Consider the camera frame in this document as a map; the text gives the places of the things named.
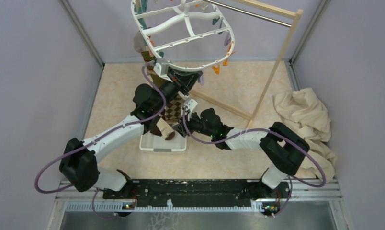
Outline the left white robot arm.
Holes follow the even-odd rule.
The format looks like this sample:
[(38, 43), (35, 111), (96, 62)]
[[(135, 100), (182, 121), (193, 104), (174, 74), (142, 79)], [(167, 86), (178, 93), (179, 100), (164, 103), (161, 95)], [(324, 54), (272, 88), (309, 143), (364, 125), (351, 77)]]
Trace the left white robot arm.
[(159, 87), (140, 84), (135, 90), (135, 109), (123, 121), (94, 137), (71, 139), (61, 159), (59, 170), (78, 192), (92, 187), (113, 190), (121, 198), (133, 192), (132, 180), (121, 170), (98, 167), (98, 162), (121, 145), (155, 129), (165, 140), (175, 136), (173, 128), (160, 116), (166, 105), (180, 94), (188, 95), (202, 76), (202, 71), (184, 72), (169, 68), (166, 80)]

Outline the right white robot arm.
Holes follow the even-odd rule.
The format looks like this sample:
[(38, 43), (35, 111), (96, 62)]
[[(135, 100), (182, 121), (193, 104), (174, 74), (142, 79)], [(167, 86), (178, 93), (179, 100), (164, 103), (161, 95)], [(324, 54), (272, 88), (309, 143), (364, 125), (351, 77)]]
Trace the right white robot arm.
[(184, 107), (180, 127), (184, 135), (210, 137), (207, 143), (221, 150), (262, 150), (272, 162), (260, 179), (259, 191), (264, 197), (272, 197), (282, 180), (297, 173), (310, 149), (303, 138), (281, 122), (268, 129), (243, 130), (223, 124), (213, 108), (198, 115)]

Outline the brown checkered sock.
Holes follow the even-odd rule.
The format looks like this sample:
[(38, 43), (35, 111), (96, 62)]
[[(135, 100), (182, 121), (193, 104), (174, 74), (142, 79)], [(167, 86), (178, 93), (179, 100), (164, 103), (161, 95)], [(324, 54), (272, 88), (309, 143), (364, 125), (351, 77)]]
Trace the brown checkered sock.
[(179, 123), (182, 115), (182, 108), (184, 105), (185, 99), (177, 94), (177, 96), (170, 102), (166, 104), (164, 120), (170, 125), (173, 126)]

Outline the white round clip hanger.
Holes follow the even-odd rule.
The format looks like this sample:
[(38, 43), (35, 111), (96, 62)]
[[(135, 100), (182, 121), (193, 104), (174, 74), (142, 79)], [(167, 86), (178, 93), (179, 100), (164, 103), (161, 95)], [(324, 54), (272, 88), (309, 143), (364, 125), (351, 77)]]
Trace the white round clip hanger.
[[(162, 9), (180, 4), (181, 0), (172, 0), (170, 3), (162, 4), (156, 0), (147, 0), (147, 11)], [(218, 29), (220, 23), (213, 20), (192, 19), (192, 27), (197, 34)], [(178, 23), (168, 30), (153, 35), (152, 42), (163, 45), (170, 41), (177, 41), (188, 37), (188, 31), (184, 23)], [(174, 48), (167, 48), (160, 54), (179, 66), (197, 67), (214, 61), (225, 55), (227, 47), (224, 45), (226, 34), (220, 33), (203, 39), (194, 40)]]

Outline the beige brown sock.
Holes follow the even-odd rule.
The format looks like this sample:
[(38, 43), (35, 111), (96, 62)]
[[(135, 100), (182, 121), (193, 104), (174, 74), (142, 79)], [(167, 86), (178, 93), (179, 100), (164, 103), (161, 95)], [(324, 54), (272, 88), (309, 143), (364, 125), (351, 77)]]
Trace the beige brown sock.
[(173, 140), (176, 136), (173, 128), (163, 119), (160, 118), (156, 123), (156, 127), (159, 131), (159, 136), (162, 137), (166, 141)]

